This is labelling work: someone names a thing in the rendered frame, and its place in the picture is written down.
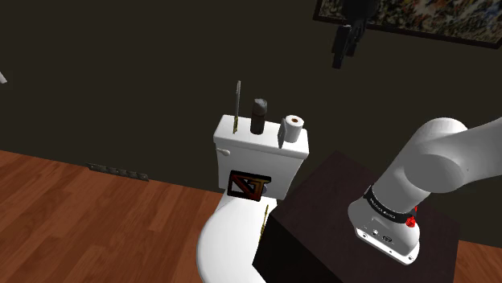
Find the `dark grey cylindrical bottle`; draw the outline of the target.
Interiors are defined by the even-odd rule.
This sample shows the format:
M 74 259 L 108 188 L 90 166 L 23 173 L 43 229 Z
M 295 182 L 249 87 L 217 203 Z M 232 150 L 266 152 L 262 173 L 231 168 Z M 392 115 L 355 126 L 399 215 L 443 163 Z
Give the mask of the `dark grey cylindrical bottle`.
M 257 98 L 253 102 L 250 132 L 256 135 L 263 134 L 265 116 L 268 112 L 268 103 L 265 99 Z

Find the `colourful wall picture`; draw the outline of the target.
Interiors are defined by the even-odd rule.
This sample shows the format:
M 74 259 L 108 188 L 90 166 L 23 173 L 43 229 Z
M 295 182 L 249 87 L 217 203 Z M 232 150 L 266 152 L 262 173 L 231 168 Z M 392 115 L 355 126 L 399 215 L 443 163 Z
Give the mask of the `colourful wall picture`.
M 313 19 L 347 24 L 343 0 L 317 0 Z M 478 47 L 502 47 L 502 0 L 380 0 L 367 27 Z

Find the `dark robot stand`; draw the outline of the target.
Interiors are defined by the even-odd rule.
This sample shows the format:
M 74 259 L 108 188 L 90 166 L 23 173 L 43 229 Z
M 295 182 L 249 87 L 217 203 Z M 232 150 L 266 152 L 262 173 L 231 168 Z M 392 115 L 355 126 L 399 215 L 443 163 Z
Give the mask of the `dark robot stand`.
M 454 283 L 459 224 L 418 205 L 418 258 L 402 265 L 356 236 L 348 205 L 376 180 L 334 152 L 269 214 L 253 267 L 266 283 Z

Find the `thin grey and yellow stick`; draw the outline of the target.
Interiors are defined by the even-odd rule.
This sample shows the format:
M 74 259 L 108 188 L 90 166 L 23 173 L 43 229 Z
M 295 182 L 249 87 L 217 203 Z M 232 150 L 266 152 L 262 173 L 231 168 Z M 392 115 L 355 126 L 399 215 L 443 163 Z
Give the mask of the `thin grey and yellow stick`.
M 241 98 L 241 81 L 237 81 L 236 94 L 235 94 L 235 112 L 232 124 L 232 134 L 235 134 L 238 130 L 239 121 L 239 109 L 240 109 L 240 98 Z

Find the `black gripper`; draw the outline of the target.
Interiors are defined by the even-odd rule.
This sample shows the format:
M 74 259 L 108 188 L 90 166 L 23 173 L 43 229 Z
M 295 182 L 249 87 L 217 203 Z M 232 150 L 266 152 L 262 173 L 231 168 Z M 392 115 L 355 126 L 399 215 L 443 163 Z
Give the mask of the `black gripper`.
M 355 55 L 357 45 L 365 33 L 367 21 L 375 15 L 379 4 L 380 0 L 343 0 L 341 14 L 348 25 L 339 26 L 336 31 L 331 49 L 334 56 L 333 68 L 341 68 L 345 54 L 349 57 Z

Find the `dark floor vent strip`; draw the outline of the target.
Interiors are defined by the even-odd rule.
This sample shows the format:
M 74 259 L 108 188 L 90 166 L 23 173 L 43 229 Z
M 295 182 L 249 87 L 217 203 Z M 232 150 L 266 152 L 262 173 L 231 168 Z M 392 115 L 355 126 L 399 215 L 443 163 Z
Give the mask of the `dark floor vent strip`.
M 147 174 L 144 173 L 138 173 L 136 171 L 132 170 L 124 170 L 116 167 L 110 167 L 110 166 L 103 166 L 103 165 L 98 165 L 95 163 L 86 163 L 86 166 L 96 172 L 104 173 L 104 174 L 112 174 L 116 176 L 121 176 L 125 178 L 131 178 L 131 179 L 137 179 L 137 180 L 142 180 L 145 182 L 149 182 L 150 179 Z

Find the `black and orange triangle frame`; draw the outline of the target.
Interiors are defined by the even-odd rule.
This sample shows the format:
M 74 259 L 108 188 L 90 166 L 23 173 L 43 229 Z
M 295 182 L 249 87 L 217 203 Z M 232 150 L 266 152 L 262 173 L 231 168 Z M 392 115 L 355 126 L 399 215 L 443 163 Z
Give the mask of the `black and orange triangle frame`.
M 266 192 L 270 176 L 231 170 L 228 177 L 227 195 L 259 202 Z

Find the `white toilet paper roll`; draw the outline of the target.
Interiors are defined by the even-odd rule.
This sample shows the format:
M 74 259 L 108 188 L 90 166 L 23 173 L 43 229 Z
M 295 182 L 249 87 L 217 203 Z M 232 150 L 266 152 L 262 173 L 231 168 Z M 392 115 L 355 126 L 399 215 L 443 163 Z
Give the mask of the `white toilet paper roll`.
M 286 122 L 286 136 L 285 141 L 295 143 L 299 139 L 302 131 L 304 120 L 296 115 L 288 115 L 285 118 Z

